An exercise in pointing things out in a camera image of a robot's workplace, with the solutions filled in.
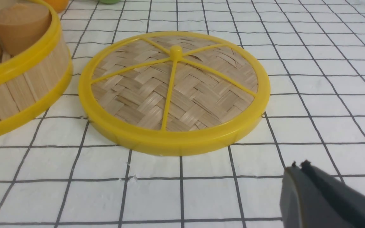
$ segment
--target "bamboo steamer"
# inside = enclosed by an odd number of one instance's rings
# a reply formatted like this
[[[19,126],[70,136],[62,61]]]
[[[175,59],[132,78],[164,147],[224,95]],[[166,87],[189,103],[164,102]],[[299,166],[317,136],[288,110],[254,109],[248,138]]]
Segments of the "bamboo steamer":
[[[185,156],[231,145],[259,123],[270,96],[262,65],[225,40],[154,32],[113,44],[80,77],[92,125],[143,153]]]
[[[72,76],[71,57],[57,13],[42,0],[29,1],[48,7],[52,21],[42,38],[26,51],[15,57],[6,52],[0,56],[0,135],[49,108]]]

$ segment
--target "yellow plastic rim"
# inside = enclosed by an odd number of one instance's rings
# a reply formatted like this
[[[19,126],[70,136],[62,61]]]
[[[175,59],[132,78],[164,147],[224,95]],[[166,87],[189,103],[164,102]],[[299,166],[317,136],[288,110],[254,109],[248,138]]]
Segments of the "yellow plastic rim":
[[[46,56],[48,56],[52,50],[57,46],[61,35],[61,25],[57,13],[54,9],[42,0],[29,0],[34,3],[43,4],[49,8],[52,14],[52,23],[42,38],[31,46],[28,50],[15,56],[14,58],[0,64],[0,84],[3,84],[16,76],[28,71],[39,62],[41,62]],[[73,64],[71,62],[70,51],[68,51],[69,62],[65,75],[57,83],[48,94],[35,104],[21,111],[20,113],[9,117],[0,122],[0,136],[12,131],[27,122],[33,120],[50,106],[57,101],[63,92],[66,90],[68,84],[71,81],[73,75]]]
[[[209,48],[209,46],[207,46],[186,53],[181,53],[181,50],[178,50],[177,47],[172,47],[171,50],[167,50],[157,43],[145,39],[154,36],[191,36],[207,39],[219,43],[220,45],[218,46],[228,46],[229,48],[232,48],[234,51],[241,54],[242,57],[245,58],[252,65],[258,79],[258,92],[256,94],[254,92],[246,90],[246,92],[252,93],[252,95],[254,95],[254,100],[252,104],[237,117],[226,123],[203,130],[184,132],[165,131],[164,124],[162,126],[162,129],[159,131],[145,129],[126,123],[107,113],[95,100],[91,84],[104,78],[108,78],[111,75],[113,76],[114,73],[118,74],[126,70],[147,65],[153,65],[160,61],[157,60],[157,62],[153,61],[151,63],[145,62],[135,66],[127,67],[127,69],[124,68],[123,70],[114,72],[110,75],[105,75],[101,78],[92,80],[94,70],[109,53],[128,43],[134,42],[136,40],[143,40],[151,43],[152,45],[155,45],[160,50],[170,55],[167,60],[161,60],[163,62],[174,62],[173,69],[170,75],[169,92],[166,99],[166,107],[164,112],[166,113],[166,111],[168,110],[167,102],[170,101],[171,97],[170,91],[172,91],[172,89],[170,88],[172,88],[173,85],[172,80],[175,74],[176,63],[182,61],[190,65],[194,65],[195,63],[189,61],[187,62],[187,60],[185,60],[183,57],[185,55],[193,53],[194,51],[202,51]],[[226,76],[222,75],[221,73],[215,72],[213,69],[209,69],[205,66],[195,67],[201,67],[207,71],[216,73],[216,75],[228,80],[239,88],[243,88],[242,85],[233,82],[231,79],[226,78]],[[81,74],[78,89],[81,104],[83,105],[91,124],[94,128],[97,129],[97,131],[99,131],[109,140],[126,148],[143,153],[161,156],[187,156],[207,153],[237,142],[257,126],[262,114],[265,111],[268,99],[270,97],[270,82],[268,79],[268,75],[263,66],[258,62],[256,58],[254,58],[251,54],[233,43],[214,36],[208,36],[192,32],[154,32],[133,36],[131,38],[117,42],[105,48],[90,60],[90,62],[87,64]]]

